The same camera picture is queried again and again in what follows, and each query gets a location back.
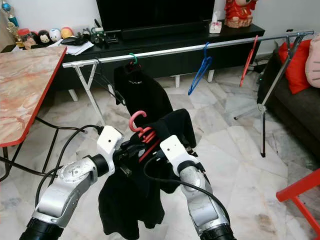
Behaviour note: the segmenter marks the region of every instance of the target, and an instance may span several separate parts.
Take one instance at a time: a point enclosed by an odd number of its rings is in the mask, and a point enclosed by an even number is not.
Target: pink cushion
[[[309,57],[305,62],[305,75],[311,86],[320,88],[320,34],[310,43]]]

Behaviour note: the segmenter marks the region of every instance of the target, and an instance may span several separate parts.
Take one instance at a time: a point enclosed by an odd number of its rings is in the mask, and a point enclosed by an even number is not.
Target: blue hanger
[[[212,64],[212,57],[209,56],[207,57],[207,46],[208,46],[209,42],[207,42],[204,46],[204,58],[202,60],[201,63],[201,67],[199,68],[198,72],[196,73],[191,86],[189,88],[188,91],[188,95],[191,95],[192,92],[195,90],[195,88],[197,87],[198,83],[200,82],[200,80],[203,78],[204,74],[206,73],[206,71],[208,70],[208,68],[210,67],[210,65]]]

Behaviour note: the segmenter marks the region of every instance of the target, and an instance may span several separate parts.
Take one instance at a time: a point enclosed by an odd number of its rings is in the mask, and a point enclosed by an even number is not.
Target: white wall
[[[223,11],[226,0],[215,0],[215,10]],[[265,29],[265,36],[285,33],[287,29],[320,32],[320,0],[258,0],[253,23]],[[275,48],[272,40],[262,42],[259,54]]]
[[[39,31],[71,27],[74,32],[93,27],[100,21],[96,0],[8,0],[15,7],[21,28]],[[226,0],[215,0],[214,10],[225,17]],[[320,0],[259,0],[253,12],[253,23],[265,29],[265,36],[284,33],[287,29],[320,32]],[[259,53],[270,53],[274,42],[263,42]]]
[[[96,0],[8,0],[19,26],[31,31],[70,27],[74,34],[93,27],[100,15]]]

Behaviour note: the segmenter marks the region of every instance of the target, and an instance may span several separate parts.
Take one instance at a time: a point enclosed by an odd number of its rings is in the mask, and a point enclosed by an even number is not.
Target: red chair
[[[320,225],[317,223],[316,219],[311,215],[304,203],[300,201],[298,195],[318,185],[320,185],[320,169],[314,171],[313,173],[305,176],[299,181],[276,193],[276,198],[280,202],[291,199],[294,202],[294,204],[299,208],[300,212],[304,215],[309,224],[317,233],[318,237],[315,240],[320,240]]]

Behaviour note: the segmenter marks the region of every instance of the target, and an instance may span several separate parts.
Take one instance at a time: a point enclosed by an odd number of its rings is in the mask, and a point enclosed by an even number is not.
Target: red table edge
[[[51,77],[50,77],[50,79],[48,81],[48,84],[46,85],[46,87],[45,87],[45,89],[44,89],[44,91],[43,91],[43,93],[42,93],[42,95],[41,95],[41,97],[40,97],[40,99],[38,101],[38,104],[36,105],[36,107],[35,107],[35,109],[33,111],[33,114],[30,117],[30,120],[29,120],[28,124],[26,125],[26,127],[24,129],[24,132],[23,132],[22,136],[18,140],[15,140],[15,141],[10,141],[10,142],[6,142],[6,143],[0,143],[0,147],[3,148],[3,147],[9,147],[9,146],[18,145],[18,144],[22,143],[25,140],[32,123],[35,121],[35,118],[36,118],[36,115],[37,115],[37,113],[38,113],[38,111],[40,109],[40,106],[41,106],[42,102],[44,101],[45,96],[47,95],[49,87],[50,87],[52,81],[54,80],[55,75],[56,75],[56,73],[57,73],[57,71],[58,71],[58,69],[59,69],[59,67],[60,67],[60,65],[62,63],[62,60],[65,57],[66,51],[67,51],[67,47],[65,47],[65,49],[64,49],[64,51],[63,51],[63,53],[62,53],[62,55],[60,57],[60,60],[57,63],[57,65],[56,65],[56,67],[55,67],[55,69],[54,69],[54,71],[53,71],[53,73],[52,73],[52,75],[51,75]]]

